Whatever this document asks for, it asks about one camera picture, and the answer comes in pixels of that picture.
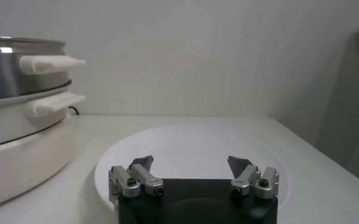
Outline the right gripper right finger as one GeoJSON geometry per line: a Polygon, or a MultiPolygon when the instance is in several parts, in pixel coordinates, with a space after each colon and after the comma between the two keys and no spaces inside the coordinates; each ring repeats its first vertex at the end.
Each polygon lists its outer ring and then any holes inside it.
{"type": "Polygon", "coordinates": [[[263,173],[248,159],[229,156],[227,159],[234,179],[230,181],[231,196],[242,198],[254,192],[260,199],[268,200],[279,195],[279,173],[267,167],[263,173]]]}

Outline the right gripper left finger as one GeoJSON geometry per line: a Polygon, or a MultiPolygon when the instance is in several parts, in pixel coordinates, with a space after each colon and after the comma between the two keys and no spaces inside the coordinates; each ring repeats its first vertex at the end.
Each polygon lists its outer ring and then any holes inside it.
{"type": "Polygon", "coordinates": [[[123,166],[112,166],[108,171],[109,200],[117,204],[120,196],[137,198],[144,193],[162,197],[164,184],[161,178],[150,173],[154,157],[152,155],[134,159],[125,169],[123,166]]]}

